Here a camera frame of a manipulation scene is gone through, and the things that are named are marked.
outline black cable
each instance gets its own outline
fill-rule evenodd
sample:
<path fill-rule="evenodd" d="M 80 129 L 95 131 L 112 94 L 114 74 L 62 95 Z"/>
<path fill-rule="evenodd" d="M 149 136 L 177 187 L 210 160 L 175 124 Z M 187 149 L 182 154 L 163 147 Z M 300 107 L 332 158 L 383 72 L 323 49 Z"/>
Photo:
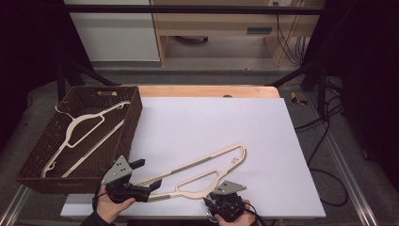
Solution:
<path fill-rule="evenodd" d="M 261 218 L 261 216 L 259 216 L 255 211 L 252 211 L 252 210 L 250 210 L 250 209 L 246 209 L 246 207 L 242 207 L 242 206 L 239 206 L 239 205 L 236 205 L 236 204 L 231 204 L 231 206 L 234 206 L 234 207 L 237 207 L 238 209 L 241 209 L 241 210 L 244 210 L 244 211 L 249 212 L 250 214 L 252 214 L 253 216 L 255 216 L 256 220 L 258 220 L 258 222 L 260 222 L 262 226 L 267 226 L 266 223 L 265 223 L 265 222 L 263 221 L 263 219 Z"/>
<path fill-rule="evenodd" d="M 250 204 L 250 203 L 248 203 L 248 202 L 244 202 L 244 203 L 247 204 L 247 205 L 249 205 L 249 206 L 253 209 L 253 212 L 255 212 L 255 214 L 258 215 L 258 213 L 256 212 L 256 209 L 255 209 L 255 206 L 253 206 L 252 204 Z M 276 219 L 273 219 L 272 222 L 271 222 L 271 224 L 270 224 L 270 226 L 274 226 L 275 223 L 276 223 L 276 221 L 277 221 Z"/>
<path fill-rule="evenodd" d="M 319 142 L 317 143 L 316 147 L 314 148 L 313 152 L 311 153 L 311 157 L 310 157 L 310 158 L 308 159 L 308 161 L 307 161 L 308 168 L 309 168 L 309 166 L 310 166 L 310 164 L 311 164 L 311 161 L 312 161 L 313 157 L 314 157 L 315 154 L 317 153 L 317 150 L 319 149 L 319 147 L 320 147 L 320 145 L 322 144 L 324 138 L 326 137 L 327 132 L 328 132 L 328 129 L 329 129 L 329 119 L 330 119 L 329 112 L 330 112 L 330 111 L 328 110 L 328 106 L 330 105 L 330 103 L 331 103 L 332 100 L 337 99 L 337 98 L 341 98 L 341 95 L 337 95 L 337 96 L 334 96 L 334 97 L 330 98 L 330 99 L 327 101 L 327 103 L 326 103 L 326 112 L 327 112 L 327 114 L 325 115 L 325 119 L 326 119 L 326 122 L 327 122 L 327 127 L 326 127 L 326 130 L 325 130 L 325 132 L 323 133 L 322 137 L 320 138 Z M 345 185 L 343 184 L 343 181 L 342 181 L 340 178 L 338 178 L 337 176 L 335 176 L 335 175 L 333 175 L 333 174 L 331 174 L 331 173 L 329 173 L 329 172 L 327 172 L 327 171 L 324 171 L 324 170 L 322 170 L 322 169 L 312 169 L 312 168 L 309 168 L 309 170 L 310 170 L 310 171 L 317 171 L 317 172 L 324 173 L 325 175 L 330 176 L 331 178 L 333 178 L 334 180 L 336 180 L 336 181 L 343 187 L 343 190 L 344 190 L 344 193 L 345 193 L 345 197 L 344 197 L 343 202 L 339 202 L 339 203 L 327 202 L 326 200 L 324 200 L 324 199 L 321 197 L 321 198 L 320 198 L 320 201 L 321 201 L 322 203 L 328 204 L 328 205 L 331 205 L 331 206 L 335 206 L 335 207 L 340 207 L 340 206 L 344 206 L 344 205 L 348 202 L 348 200 L 349 200 L 349 194 L 348 194 L 348 192 L 347 192 L 347 190 L 346 190 Z"/>
<path fill-rule="evenodd" d="M 277 41 L 279 42 L 279 46 L 281 46 L 282 51 L 283 51 L 283 52 L 285 53 L 285 55 L 287 56 L 288 60 L 290 60 L 290 62 L 291 62 L 292 64 L 298 65 L 298 62 L 293 62 L 293 61 L 291 60 L 290 56 L 288 55 L 287 51 L 285 51 L 284 46 L 281 44 L 281 41 L 279 40 L 279 32 L 281 32 L 281 29 L 279 28 L 279 15 L 278 15 L 278 14 L 276 15 L 276 18 L 277 18 Z M 282 35 L 282 37 L 284 38 L 285 44 L 286 44 L 286 46 L 287 46 L 289 52 L 291 53 L 290 46 L 288 46 L 288 43 L 287 43 L 287 41 L 285 40 L 285 37 L 284 37 L 284 35 L 282 34 L 282 32 L 281 32 L 281 35 Z"/>
<path fill-rule="evenodd" d="M 295 24 L 296 17 L 297 17 L 297 15 L 294 17 L 294 21 L 293 21 L 293 23 L 291 24 L 289 34 L 291 34 L 291 32 L 292 32 L 293 29 L 294 29 L 294 24 Z M 279 42 L 279 46 L 281 46 L 282 50 L 284 51 L 285 55 L 288 57 L 288 59 L 290 60 L 291 63 L 293 63 L 293 64 L 295 64 L 295 65 L 301 65 L 301 64 L 302 64 L 302 60 L 301 60 L 301 59 L 298 59 L 298 57 L 295 57 L 295 56 L 293 55 L 293 53 L 291 52 L 290 45 L 289 45 L 288 41 L 285 39 L 284 34 L 282 34 L 282 31 L 281 31 L 281 29 L 280 29 L 280 27 L 279 27 L 279 15 L 278 15 L 278 14 L 276 14 L 276 18 L 277 18 L 277 30 L 278 30 L 278 31 L 277 31 L 277 40 L 278 40 L 278 42 Z M 288 52 L 290 53 L 291 57 L 295 60 L 295 62 L 293 62 L 293 61 L 290 59 L 290 56 L 289 56 L 288 53 L 285 51 L 284 46 L 281 44 L 281 42 L 280 42 L 280 40 L 279 40 L 279 33 L 281 34 L 282 38 L 284 39 L 285 46 L 287 46 Z"/>
<path fill-rule="evenodd" d="M 303 62 L 303 59 L 305 58 L 305 47 L 306 47 L 306 37 L 304 37 L 302 40 L 301 63 Z"/>
<path fill-rule="evenodd" d="M 335 111 L 335 110 L 336 110 L 337 108 L 339 108 L 339 107 L 342 107 L 342 106 L 343 106 L 343 105 L 336 105 L 336 106 L 334 106 L 331 110 L 329 110 L 329 111 L 328 111 L 329 117 L 331 118 L 332 116 L 334 116 L 334 115 L 340 113 L 340 112 L 342 111 L 341 109 L 339 109 L 339 110 L 337 110 L 337 111 Z M 296 127 L 296 128 L 295 128 L 295 131 L 296 131 L 297 133 L 305 132 L 305 131 L 311 129 L 312 127 L 314 127 L 314 126 L 323 124 L 324 122 L 326 122 L 325 118 L 324 118 L 324 117 L 320 117 L 320 118 L 318 118 L 318 119 L 316 119 L 316 120 L 314 120 L 314 121 L 311 121 L 311 122 L 308 122 L 308 123 L 306 123 L 306 124 L 304 124 L 304 125 L 301 125 L 301 126 Z"/>
<path fill-rule="evenodd" d="M 302 37 L 296 38 L 295 42 L 295 57 L 299 61 L 300 64 L 302 64 Z"/>
<path fill-rule="evenodd" d="M 97 196 L 97 199 L 100 198 L 100 197 L 102 197 L 102 196 L 105 195 L 105 194 L 106 194 L 106 192 L 103 193 L 103 194 L 101 194 L 101 195 L 99 195 L 99 196 Z"/>
<path fill-rule="evenodd" d="M 326 174 L 326 175 L 332 177 L 333 179 L 335 179 L 335 180 L 336 180 L 338 183 L 340 183 L 341 186 L 343 187 L 343 191 L 344 191 L 344 193 L 345 193 L 345 198 L 343 199 L 342 202 L 338 202 L 338 203 L 327 202 L 327 201 L 324 200 L 323 198 L 320 198 L 320 201 L 321 201 L 321 202 L 323 202 L 323 203 L 325 203 L 325 204 L 328 204 L 328 205 L 331 205 L 331 206 L 335 206 L 335 207 L 341 207 L 341 206 L 346 205 L 346 203 L 347 203 L 348 200 L 349 200 L 349 193 L 348 193 L 348 191 L 346 190 L 345 185 L 343 184 L 343 181 L 341 181 L 340 178 L 338 178 L 337 176 L 335 176 L 335 175 L 333 175 L 333 174 L 331 174 L 331 173 L 329 173 L 329 172 L 327 172 L 327 171 L 321 170 L 321 169 L 309 168 L 309 170 L 310 170 L 310 171 L 318 171 L 318 172 L 324 173 L 324 174 Z"/>

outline brown woven basket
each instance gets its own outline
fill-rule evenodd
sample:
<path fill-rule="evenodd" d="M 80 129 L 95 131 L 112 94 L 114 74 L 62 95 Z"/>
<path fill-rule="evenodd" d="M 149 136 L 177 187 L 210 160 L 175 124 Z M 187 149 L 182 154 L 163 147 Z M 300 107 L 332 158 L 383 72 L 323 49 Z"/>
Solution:
<path fill-rule="evenodd" d="M 65 141 L 67 128 L 72 122 L 67 114 L 56 112 L 24 162 L 16 181 L 42 194 L 93 193 L 104 171 L 112 166 L 114 160 L 121 155 L 129 157 L 143 108 L 138 87 L 73 87 L 57 108 L 76 119 L 86 114 L 97 114 L 122 101 L 130 101 L 130 104 L 104 114 L 104 121 L 74 148 L 66 147 L 56 159 L 54 169 L 41 178 L 41 171 Z M 124 122 L 119 130 L 68 177 L 61 178 L 122 120 Z M 101 118 L 96 117 L 77 124 L 69 143 L 76 143 L 100 121 Z"/>

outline hanger hook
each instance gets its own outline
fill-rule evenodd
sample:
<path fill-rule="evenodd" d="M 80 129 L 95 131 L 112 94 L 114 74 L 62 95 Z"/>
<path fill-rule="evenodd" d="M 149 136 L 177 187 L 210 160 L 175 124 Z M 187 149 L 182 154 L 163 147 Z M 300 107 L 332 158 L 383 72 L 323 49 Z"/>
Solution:
<path fill-rule="evenodd" d="M 70 115 L 69 113 L 67 113 L 67 112 L 62 112 L 62 111 L 58 110 L 58 106 L 57 106 L 58 104 L 59 104 L 59 102 L 58 102 L 58 103 L 56 104 L 56 106 L 55 106 L 56 111 L 57 111 L 58 113 L 68 115 L 71 119 L 74 120 L 74 117 L 73 117 L 72 115 Z"/>

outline white table surface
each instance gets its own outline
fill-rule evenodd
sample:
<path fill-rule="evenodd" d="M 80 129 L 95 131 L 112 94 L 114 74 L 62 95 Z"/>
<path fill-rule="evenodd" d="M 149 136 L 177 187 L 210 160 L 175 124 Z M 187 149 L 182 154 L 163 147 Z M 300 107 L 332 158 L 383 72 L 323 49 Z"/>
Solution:
<path fill-rule="evenodd" d="M 266 218 L 326 216 L 299 146 L 288 110 L 281 98 L 143 97 L 130 161 L 146 159 L 134 170 L 140 181 L 196 160 L 235 142 L 247 146 L 243 164 L 226 175 L 247 187 L 238 194 L 249 199 Z M 236 151 L 163 180 L 157 193 L 174 190 L 189 177 L 231 163 Z M 199 191 L 208 176 L 184 189 Z M 69 195 L 61 216 L 84 218 L 92 212 L 89 194 Z M 127 218 L 206 218 L 203 200 L 174 198 L 137 202 L 120 214 Z"/>

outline clothes hanger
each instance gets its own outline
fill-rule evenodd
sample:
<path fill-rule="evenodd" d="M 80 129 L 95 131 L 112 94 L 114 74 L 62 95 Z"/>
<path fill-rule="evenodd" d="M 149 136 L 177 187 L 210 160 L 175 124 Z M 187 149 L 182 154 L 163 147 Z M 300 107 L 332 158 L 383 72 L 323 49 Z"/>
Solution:
<path fill-rule="evenodd" d="M 109 137 L 111 137 L 119 128 L 122 127 L 124 120 L 118 123 L 111 131 L 108 132 L 96 145 L 94 145 L 88 152 L 85 153 L 73 166 L 68 169 L 61 177 L 68 177 L 76 168 L 78 168 L 92 153 L 94 153 L 98 147 L 100 147 Z"/>
<path fill-rule="evenodd" d="M 47 164 L 44 166 L 43 170 L 41 171 L 41 175 L 40 177 L 46 177 L 46 173 L 49 170 L 52 170 L 55 166 L 56 166 L 56 158 L 62 153 L 62 151 L 65 149 L 65 147 L 69 147 L 69 148 L 74 148 L 76 145 L 78 145 L 82 140 L 84 140 L 88 135 L 90 135 L 97 127 L 99 127 L 104 121 L 105 121 L 105 117 L 104 114 L 108 113 L 109 111 L 112 111 L 114 109 L 119 109 L 119 108 L 123 108 L 125 105 L 130 104 L 129 101 L 122 101 L 116 105 L 113 105 L 109 108 L 107 108 L 106 110 L 99 112 L 97 114 L 87 114 L 87 115 L 82 115 L 79 116 L 78 118 L 74 118 L 72 117 L 70 114 L 65 113 L 65 112 L 61 112 L 57 109 L 56 107 L 56 111 L 62 114 L 67 114 L 71 119 L 72 122 L 70 123 L 70 125 L 67 128 L 67 132 L 66 132 L 66 137 L 64 142 L 61 144 L 61 146 L 58 148 L 58 150 L 56 151 L 56 153 L 52 156 L 52 158 L 47 162 Z M 91 128 L 85 135 L 83 135 L 78 141 L 76 141 L 74 144 L 70 144 L 70 138 L 72 135 L 72 132 L 74 130 L 74 128 L 82 121 L 86 121 L 89 119 L 94 119 L 100 117 L 101 120 L 93 127 Z"/>
<path fill-rule="evenodd" d="M 200 174 L 200 175 L 195 176 L 193 178 L 190 178 L 190 179 L 188 179 L 186 181 L 178 183 L 175 186 L 175 190 L 172 191 L 172 192 L 162 193 L 162 194 L 151 194 L 149 199 L 148 199 L 148 202 L 157 202 L 157 201 L 168 200 L 168 199 L 172 199 L 172 198 L 176 198 L 176 197 L 186 197 L 188 199 L 193 199 L 193 200 L 202 199 L 202 198 L 206 197 L 209 193 L 211 193 L 212 191 L 215 190 L 219 180 L 222 177 L 224 177 L 229 172 L 234 170 L 236 167 L 238 167 L 244 161 L 244 159 L 247 156 L 247 148 L 246 148 L 245 144 L 243 144 L 243 143 L 234 143 L 234 144 L 232 144 L 232 145 L 230 145 L 230 146 L 228 146 L 228 147 L 226 147 L 226 148 L 224 148 L 222 150 L 216 151 L 214 153 L 210 153 L 210 154 L 208 154 L 208 155 L 206 155 L 206 156 L 204 156 L 204 157 L 202 157 L 202 158 L 200 158 L 198 160 L 195 160 L 193 162 L 190 162 L 188 164 L 185 164 L 185 165 L 180 166 L 180 167 L 175 168 L 175 169 L 170 169 L 170 170 L 161 172 L 161 173 L 159 173 L 159 174 L 157 174 L 157 175 L 155 175 L 155 176 L 153 176 L 151 178 L 148 178 L 148 179 L 145 179 L 143 181 L 137 182 L 137 183 L 135 183 L 135 186 L 143 186 L 143 185 L 146 185 L 146 184 L 153 183 L 153 182 L 158 181 L 158 180 L 160 180 L 162 178 L 168 177 L 169 175 L 172 175 L 172 174 L 178 173 L 180 171 L 187 170 L 189 168 L 195 167 L 196 165 L 199 165 L 201 163 L 207 162 L 207 161 L 209 161 L 209 160 L 211 160 L 213 158 L 221 156 L 224 153 L 231 152 L 231 151 L 236 150 L 238 148 L 240 149 L 240 154 L 237 157 L 234 157 L 234 159 L 232 160 L 231 164 L 228 165 L 225 169 L 223 169 L 223 170 L 211 169 L 211 170 L 208 170 L 208 171 L 204 172 L 203 174 Z M 210 175 L 212 173 L 216 173 L 216 178 L 204 190 L 198 191 L 198 192 L 190 192 L 190 191 L 181 191 L 180 190 L 180 187 L 185 186 L 187 184 L 190 184 L 190 183 L 192 183 L 194 181 L 197 181 L 198 179 L 203 178 L 203 177 L 205 177 L 207 175 Z"/>

